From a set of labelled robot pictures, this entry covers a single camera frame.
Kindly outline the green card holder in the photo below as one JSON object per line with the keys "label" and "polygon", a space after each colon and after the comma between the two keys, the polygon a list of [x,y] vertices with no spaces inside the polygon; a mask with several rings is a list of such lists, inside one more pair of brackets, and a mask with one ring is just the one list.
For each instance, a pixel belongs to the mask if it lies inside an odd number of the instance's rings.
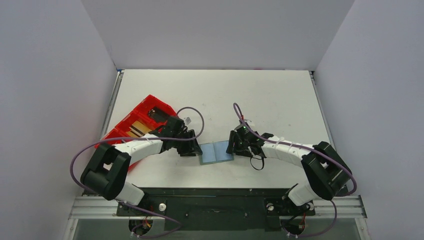
{"label": "green card holder", "polygon": [[199,164],[210,165],[233,161],[234,156],[227,153],[228,146],[228,140],[201,144],[202,155],[199,157]]}

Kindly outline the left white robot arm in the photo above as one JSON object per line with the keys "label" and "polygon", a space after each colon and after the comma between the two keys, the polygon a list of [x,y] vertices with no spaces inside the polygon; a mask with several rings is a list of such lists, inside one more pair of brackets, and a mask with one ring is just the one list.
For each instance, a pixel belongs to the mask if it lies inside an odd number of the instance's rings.
{"label": "left white robot arm", "polygon": [[184,120],[177,116],[169,117],[164,125],[142,138],[113,145],[99,144],[82,172],[80,182],[106,200],[125,202],[136,215],[143,215],[149,210],[149,201],[140,188],[127,181],[129,167],[170,149],[176,149],[181,157],[203,154],[195,131],[188,129]]}

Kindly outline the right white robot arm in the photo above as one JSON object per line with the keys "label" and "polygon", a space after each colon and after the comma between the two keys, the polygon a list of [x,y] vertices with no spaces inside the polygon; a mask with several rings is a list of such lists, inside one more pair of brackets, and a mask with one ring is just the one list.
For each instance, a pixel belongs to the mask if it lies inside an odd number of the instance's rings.
{"label": "right white robot arm", "polygon": [[291,187],[282,199],[283,209],[296,213],[302,205],[315,200],[330,201],[352,178],[352,171],[336,150],[325,141],[318,144],[300,144],[271,133],[258,135],[240,124],[230,131],[226,152],[248,158],[278,159],[302,168],[306,181]]}

